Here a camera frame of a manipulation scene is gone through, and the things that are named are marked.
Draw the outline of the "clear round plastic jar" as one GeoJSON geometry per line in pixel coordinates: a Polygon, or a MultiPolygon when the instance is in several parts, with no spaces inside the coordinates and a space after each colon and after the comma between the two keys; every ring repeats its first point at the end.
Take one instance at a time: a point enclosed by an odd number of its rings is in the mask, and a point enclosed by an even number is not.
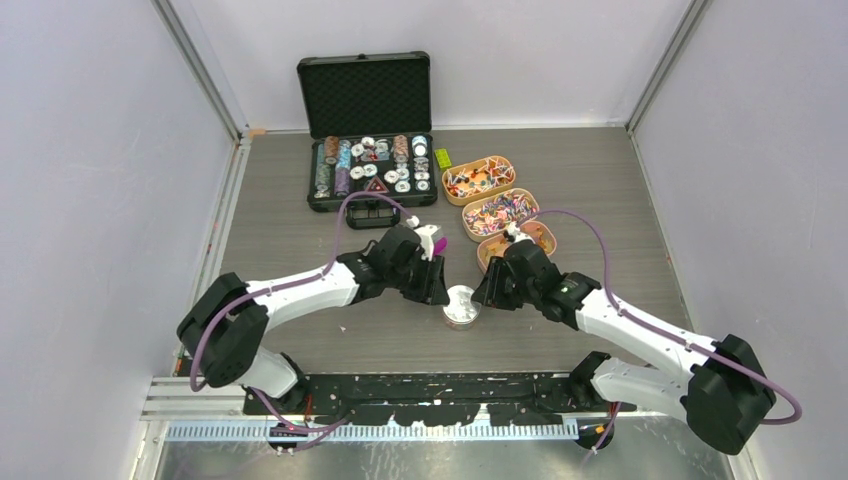
{"type": "Polygon", "coordinates": [[[449,328],[458,331],[464,331],[472,328],[475,325],[477,318],[479,317],[478,312],[467,312],[467,311],[443,311],[443,317],[445,319],[445,323],[449,328]]]}

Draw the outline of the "magenta plastic scoop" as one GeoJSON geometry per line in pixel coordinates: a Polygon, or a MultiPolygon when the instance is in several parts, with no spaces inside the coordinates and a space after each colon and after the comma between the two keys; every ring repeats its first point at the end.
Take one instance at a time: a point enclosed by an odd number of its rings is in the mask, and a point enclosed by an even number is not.
{"type": "Polygon", "coordinates": [[[432,254],[434,256],[440,255],[441,252],[447,247],[448,239],[446,237],[441,237],[433,242],[432,254]]]}

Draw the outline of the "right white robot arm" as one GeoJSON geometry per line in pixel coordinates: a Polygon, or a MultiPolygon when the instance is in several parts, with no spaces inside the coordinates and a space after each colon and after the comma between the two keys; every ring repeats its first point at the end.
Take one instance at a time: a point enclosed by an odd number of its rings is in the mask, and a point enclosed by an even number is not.
{"type": "Polygon", "coordinates": [[[603,352],[569,374],[571,397],[584,410],[626,403],[685,423],[705,444],[741,452],[776,403],[752,347],[679,329],[616,297],[579,272],[562,272],[531,240],[489,261],[472,295],[484,307],[533,306],[544,318],[612,342],[646,361],[636,366],[603,352]]]}

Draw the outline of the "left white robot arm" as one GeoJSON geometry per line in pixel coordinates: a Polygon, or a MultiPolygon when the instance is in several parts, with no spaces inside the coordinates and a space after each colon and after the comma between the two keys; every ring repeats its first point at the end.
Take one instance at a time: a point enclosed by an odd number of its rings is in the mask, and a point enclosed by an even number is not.
{"type": "Polygon", "coordinates": [[[305,377],[286,354],[263,347],[265,335],[289,321],[360,304],[387,290],[424,305],[448,305],[441,255],[446,244],[437,225],[396,225],[364,249],[307,272],[253,282],[235,273],[219,276],[177,328],[192,358],[191,389],[237,384],[262,392],[284,414],[298,412],[307,398],[305,377]]]}

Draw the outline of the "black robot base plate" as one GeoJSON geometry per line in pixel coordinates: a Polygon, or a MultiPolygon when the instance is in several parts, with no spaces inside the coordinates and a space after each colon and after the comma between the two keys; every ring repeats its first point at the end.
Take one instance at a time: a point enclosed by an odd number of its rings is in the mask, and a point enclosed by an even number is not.
{"type": "Polygon", "coordinates": [[[610,404],[575,386],[566,373],[311,374],[272,407],[307,413],[320,426],[468,425],[487,414],[493,426],[554,425],[566,414],[607,413],[610,404]]]}

